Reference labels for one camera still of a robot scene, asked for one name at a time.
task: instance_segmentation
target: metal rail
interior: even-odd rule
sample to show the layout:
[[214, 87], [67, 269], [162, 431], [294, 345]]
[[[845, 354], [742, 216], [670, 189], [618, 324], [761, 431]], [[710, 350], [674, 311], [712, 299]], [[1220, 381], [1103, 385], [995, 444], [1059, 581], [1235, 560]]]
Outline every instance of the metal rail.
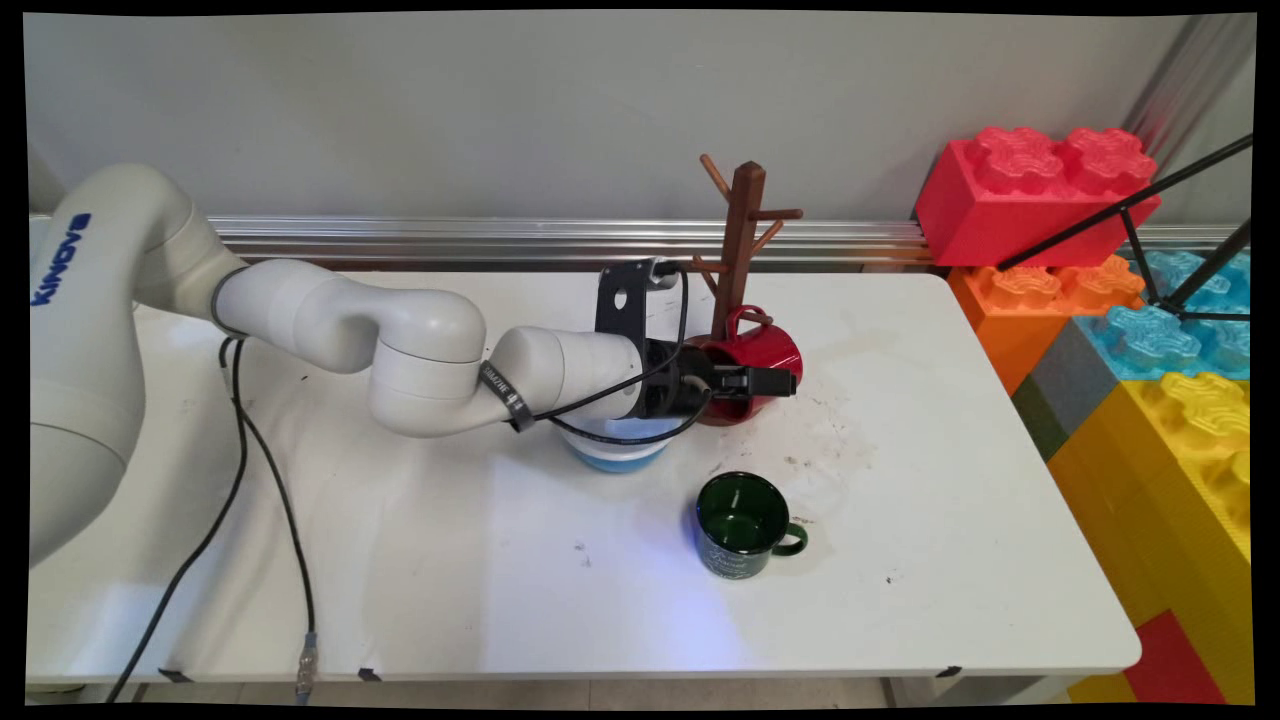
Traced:
[[[49, 215], [31, 215], [42, 234]], [[663, 255], [714, 258], [723, 220], [481, 218], [210, 218], [247, 260], [297, 258], [339, 270], [598, 270]], [[1148, 250], [1208, 252], [1236, 225], [1143, 225]], [[1128, 255], [1123, 246], [1120, 255]], [[856, 273], [864, 266], [932, 264], [910, 222], [792, 220], [751, 263], [753, 272]]]

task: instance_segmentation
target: cable connector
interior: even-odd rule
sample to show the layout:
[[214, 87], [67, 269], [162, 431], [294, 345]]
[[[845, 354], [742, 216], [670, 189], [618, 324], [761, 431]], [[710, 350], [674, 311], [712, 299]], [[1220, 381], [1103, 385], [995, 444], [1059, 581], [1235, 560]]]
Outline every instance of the cable connector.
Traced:
[[298, 705], [306, 705], [311, 698], [311, 688], [315, 685], [316, 664], [320, 662], [320, 651], [316, 648], [316, 634], [307, 633], [302, 643], [302, 655], [298, 656], [298, 683], [293, 688]]

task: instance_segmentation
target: lego stud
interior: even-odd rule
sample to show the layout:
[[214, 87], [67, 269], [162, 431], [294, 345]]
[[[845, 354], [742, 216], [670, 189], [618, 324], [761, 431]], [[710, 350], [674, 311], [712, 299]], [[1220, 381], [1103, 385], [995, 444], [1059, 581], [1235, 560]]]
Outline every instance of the lego stud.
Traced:
[[1151, 305], [1112, 307], [1093, 322], [1093, 333], [1112, 357], [1140, 370], [1181, 370], [1201, 351], [1199, 341], [1181, 331], [1178, 318]]
[[1147, 283], [1129, 270], [1129, 261], [1112, 255], [1097, 268], [1059, 268], [1053, 274], [1062, 283], [1062, 296], [1071, 305], [1093, 310], [1130, 305]]
[[[1215, 313], [1244, 315], [1240, 305], [1215, 307]], [[1187, 320], [1183, 331], [1201, 342], [1201, 357], [1228, 373], [1249, 369], [1249, 323], [1243, 320]]]
[[1167, 373], [1143, 388], [1143, 401], [1170, 439], [1190, 450], [1249, 448], [1244, 391], [1222, 375]]
[[997, 195], [1042, 195], [1062, 173], [1053, 142], [1042, 132], [987, 128], [965, 149], [978, 184]]
[[[1194, 252], [1179, 250], [1178, 252], [1148, 252], [1147, 265], [1151, 268], [1151, 279], [1156, 283], [1156, 291], [1161, 297], [1178, 290], [1183, 282], [1204, 263], [1204, 259]], [[1210, 313], [1216, 313], [1216, 307], [1228, 302], [1228, 293], [1231, 283], [1221, 273], [1213, 275], [1197, 290], [1187, 302], [1187, 309], [1193, 306]]]
[[1076, 128], [1056, 150], [1066, 182], [1089, 195], [1132, 195], [1156, 174], [1156, 161], [1142, 154], [1142, 141], [1119, 128]]
[[1228, 518], [1249, 530], [1249, 451], [1233, 454], [1208, 471], [1208, 489], [1222, 501]]
[[1044, 268], [1019, 266], [1002, 273], [995, 268], [978, 268], [977, 281], [987, 304], [1005, 310], [1048, 307], [1062, 287]]

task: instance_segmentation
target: red mug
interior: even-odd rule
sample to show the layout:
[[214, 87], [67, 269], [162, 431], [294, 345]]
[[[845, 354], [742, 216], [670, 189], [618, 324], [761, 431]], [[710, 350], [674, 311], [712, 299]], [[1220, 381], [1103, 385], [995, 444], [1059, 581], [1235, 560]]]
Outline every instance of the red mug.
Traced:
[[[796, 377], [796, 384], [804, 375], [804, 360], [800, 359], [800, 348], [796, 347], [787, 332], [772, 323], [772, 320], [739, 334], [737, 323], [742, 313], [755, 313], [765, 315], [755, 305], [740, 305], [730, 310], [724, 318], [724, 340], [709, 341], [701, 345], [712, 363], [721, 365], [748, 365], [751, 368], [780, 368], [791, 370]], [[750, 419], [764, 407], [764, 404], [773, 400], [771, 396], [753, 396], [748, 400], [713, 400], [707, 407], [705, 415], [710, 420], [719, 420], [716, 424], [733, 425]]]

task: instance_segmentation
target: red lego brick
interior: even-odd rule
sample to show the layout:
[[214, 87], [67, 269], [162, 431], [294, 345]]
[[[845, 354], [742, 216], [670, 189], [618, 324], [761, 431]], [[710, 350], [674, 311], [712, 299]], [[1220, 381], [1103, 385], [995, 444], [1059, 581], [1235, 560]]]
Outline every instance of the red lego brick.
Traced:
[[[1148, 184], [1156, 163], [1120, 131], [1073, 131], [1053, 143], [1030, 128], [987, 128], [948, 142], [915, 204], [920, 228], [942, 266], [997, 265]], [[1160, 206], [1130, 210], [1142, 224]], [[1025, 265], [1101, 265], [1128, 238], [1110, 218]]]
[[1171, 610], [1138, 628], [1138, 639], [1142, 660], [1124, 671], [1138, 702], [1226, 705]]

